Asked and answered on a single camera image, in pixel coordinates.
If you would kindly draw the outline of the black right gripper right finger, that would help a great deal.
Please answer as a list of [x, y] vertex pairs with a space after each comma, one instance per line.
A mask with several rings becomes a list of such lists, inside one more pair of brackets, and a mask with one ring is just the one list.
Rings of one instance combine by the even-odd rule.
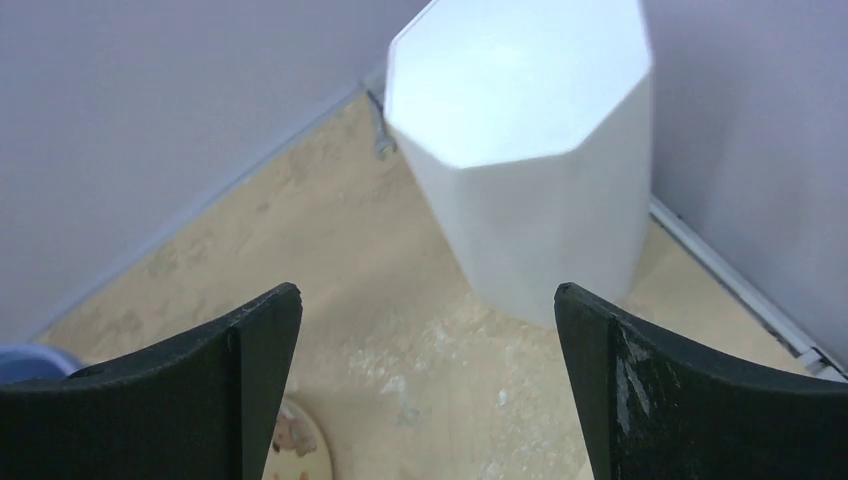
[[597, 479], [843, 479], [847, 387], [752, 363], [574, 283], [558, 336]]

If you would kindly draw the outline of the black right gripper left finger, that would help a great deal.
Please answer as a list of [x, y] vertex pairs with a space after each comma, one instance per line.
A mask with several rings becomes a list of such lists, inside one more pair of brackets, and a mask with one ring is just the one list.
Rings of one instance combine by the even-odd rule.
[[283, 283], [63, 379], [1, 389], [5, 479], [258, 479], [302, 319]]

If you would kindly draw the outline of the white octagonal large container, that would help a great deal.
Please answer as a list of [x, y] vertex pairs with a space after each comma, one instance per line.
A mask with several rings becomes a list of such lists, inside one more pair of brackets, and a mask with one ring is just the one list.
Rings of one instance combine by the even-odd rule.
[[649, 224], [639, 1], [432, 1], [392, 40], [384, 117], [472, 290], [551, 328], [575, 282], [630, 289]]

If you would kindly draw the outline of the cream printed bucket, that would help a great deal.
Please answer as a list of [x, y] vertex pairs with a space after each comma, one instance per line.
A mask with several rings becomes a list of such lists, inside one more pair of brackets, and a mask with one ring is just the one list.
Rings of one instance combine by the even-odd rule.
[[284, 398], [281, 402], [262, 478], [334, 478], [330, 449], [319, 425], [291, 398]]

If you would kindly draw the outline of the blue round bucket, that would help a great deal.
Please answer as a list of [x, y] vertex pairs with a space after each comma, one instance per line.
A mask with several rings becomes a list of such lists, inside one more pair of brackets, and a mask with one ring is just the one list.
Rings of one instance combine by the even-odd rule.
[[1, 345], [1, 384], [63, 379], [85, 365], [67, 351], [41, 344]]

